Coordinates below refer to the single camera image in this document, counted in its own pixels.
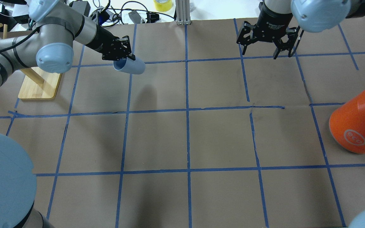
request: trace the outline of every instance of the wooden base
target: wooden base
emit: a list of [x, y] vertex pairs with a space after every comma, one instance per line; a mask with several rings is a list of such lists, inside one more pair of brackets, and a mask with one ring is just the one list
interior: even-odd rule
[[28, 76], [25, 76], [18, 98], [33, 100], [48, 100], [55, 98], [62, 74], [48, 73], [38, 67], [32, 67], [32, 69], [45, 79], [45, 81], [37, 84]]

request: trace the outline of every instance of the wooden stand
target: wooden stand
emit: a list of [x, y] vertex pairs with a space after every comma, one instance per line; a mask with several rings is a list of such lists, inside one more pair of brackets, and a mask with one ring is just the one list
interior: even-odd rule
[[25, 77], [19, 91], [19, 99], [53, 99], [57, 93], [62, 74], [47, 73], [38, 67], [33, 67], [32, 69], [40, 75], [38, 76], [42, 78], [42, 82], [36, 83], [30, 77]]
[[[1, 27], [4, 27], [3, 37], [6, 37], [7, 25], [0, 23]], [[21, 69], [21, 71], [26, 76], [18, 98], [35, 100], [55, 98], [62, 74], [48, 73], [38, 67]]]

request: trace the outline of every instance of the yellow tape roll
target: yellow tape roll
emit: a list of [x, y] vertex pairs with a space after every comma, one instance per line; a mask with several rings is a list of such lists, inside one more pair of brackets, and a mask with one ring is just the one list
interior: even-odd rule
[[173, 2], [171, 0], [153, 0], [158, 12], [166, 12], [171, 9]]

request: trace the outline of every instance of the orange can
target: orange can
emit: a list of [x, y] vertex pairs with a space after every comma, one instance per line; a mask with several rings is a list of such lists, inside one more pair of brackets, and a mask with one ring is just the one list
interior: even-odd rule
[[365, 154], [365, 91], [332, 113], [329, 128], [345, 149]]

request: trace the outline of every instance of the white cup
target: white cup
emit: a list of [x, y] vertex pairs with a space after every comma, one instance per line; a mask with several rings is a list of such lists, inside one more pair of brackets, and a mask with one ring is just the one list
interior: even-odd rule
[[141, 74], [146, 69], [144, 62], [138, 57], [136, 60], [121, 58], [119, 61], [113, 61], [113, 67], [117, 71], [130, 74]]

